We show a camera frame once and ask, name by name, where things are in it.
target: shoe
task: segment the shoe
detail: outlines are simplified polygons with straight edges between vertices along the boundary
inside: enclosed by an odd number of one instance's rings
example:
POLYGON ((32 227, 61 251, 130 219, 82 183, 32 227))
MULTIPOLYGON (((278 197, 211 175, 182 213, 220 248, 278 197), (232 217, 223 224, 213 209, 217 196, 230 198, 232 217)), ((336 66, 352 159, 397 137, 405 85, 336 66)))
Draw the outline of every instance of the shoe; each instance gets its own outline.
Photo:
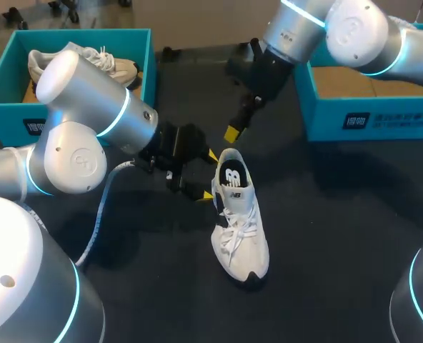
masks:
POLYGON ((55 54, 44 54, 38 50, 29 52, 29 61, 27 65, 34 84, 39 82, 40 76, 43 74, 49 62, 64 50, 73 50, 82 55, 85 59, 90 61, 97 68, 105 71, 124 87, 129 87, 134 83, 140 70, 137 63, 129 61, 128 59, 115 59, 112 54, 106 53, 105 46, 98 52, 96 49, 83 48, 75 43, 69 42, 61 51, 55 54))
POLYGON ((252 178, 236 149, 222 152, 211 190, 218 211, 211 245, 219 263, 237 281, 258 283, 269 268, 269 247, 252 178))

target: blue cardboard box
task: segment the blue cardboard box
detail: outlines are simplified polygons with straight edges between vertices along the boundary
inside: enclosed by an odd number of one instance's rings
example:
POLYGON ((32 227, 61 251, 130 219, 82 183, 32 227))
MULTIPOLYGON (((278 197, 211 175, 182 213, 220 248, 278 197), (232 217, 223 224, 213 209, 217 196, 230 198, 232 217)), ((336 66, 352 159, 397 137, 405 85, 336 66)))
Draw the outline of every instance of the blue cardboard box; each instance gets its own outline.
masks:
POLYGON ((149 29, 32 30, 15 31, 0 58, 0 141, 4 146, 23 146, 39 137, 32 135, 27 124, 46 119, 42 104, 23 104, 30 75, 27 58, 32 49, 53 53, 68 42, 101 46, 115 58, 135 61, 143 71, 141 100, 154 105, 156 91, 156 60, 149 29))
POLYGON ((294 71, 309 141, 423 139, 423 96, 322 99, 312 70, 321 66, 339 66, 326 41, 294 71))

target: black table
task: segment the black table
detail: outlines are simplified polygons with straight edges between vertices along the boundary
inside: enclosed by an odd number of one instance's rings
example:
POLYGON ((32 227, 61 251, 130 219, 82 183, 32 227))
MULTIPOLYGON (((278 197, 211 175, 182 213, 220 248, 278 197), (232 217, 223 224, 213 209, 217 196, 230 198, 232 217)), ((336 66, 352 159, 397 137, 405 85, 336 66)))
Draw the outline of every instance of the black table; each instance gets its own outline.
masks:
MULTIPOLYGON (((223 63, 159 66, 158 110, 194 122, 218 154, 243 89, 223 63)), ((392 290, 423 244, 423 141, 308 144, 294 82, 236 144, 252 174, 270 249, 260 292, 237 289, 214 256, 212 203, 165 189, 162 173, 115 179, 87 277, 106 310, 105 342, 392 342, 392 290)), ((127 160, 106 150, 109 170, 127 160)), ((209 181, 212 166, 186 173, 209 181)), ((29 199, 77 258, 103 187, 29 199)))

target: box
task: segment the box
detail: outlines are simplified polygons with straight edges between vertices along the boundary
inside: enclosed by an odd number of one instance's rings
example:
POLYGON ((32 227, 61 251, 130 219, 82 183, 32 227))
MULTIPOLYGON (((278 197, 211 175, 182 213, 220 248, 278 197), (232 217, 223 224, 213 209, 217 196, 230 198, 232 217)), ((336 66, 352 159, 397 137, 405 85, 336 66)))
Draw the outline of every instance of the box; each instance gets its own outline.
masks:
POLYGON ((326 41, 294 79, 309 141, 423 139, 423 87, 341 67, 326 41))
POLYGON ((38 132, 28 123, 42 123, 48 115, 42 104, 23 104, 29 87, 27 58, 32 49, 58 52, 72 41, 80 46, 100 50, 101 46, 115 58, 137 62, 143 71, 140 99, 154 105, 156 60, 149 29, 92 29, 15 31, 0 59, 0 141, 4 146, 34 143, 38 132))

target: shoe logo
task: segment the shoe logo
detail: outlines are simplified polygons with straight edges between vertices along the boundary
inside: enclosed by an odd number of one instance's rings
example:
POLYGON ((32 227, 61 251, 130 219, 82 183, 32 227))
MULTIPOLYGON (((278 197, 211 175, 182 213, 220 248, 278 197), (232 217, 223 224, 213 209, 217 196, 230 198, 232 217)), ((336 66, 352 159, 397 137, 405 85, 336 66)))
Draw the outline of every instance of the shoe logo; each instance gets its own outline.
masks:
POLYGON ((226 180, 229 182, 228 186, 240 187, 240 174, 238 171, 226 169, 226 180))

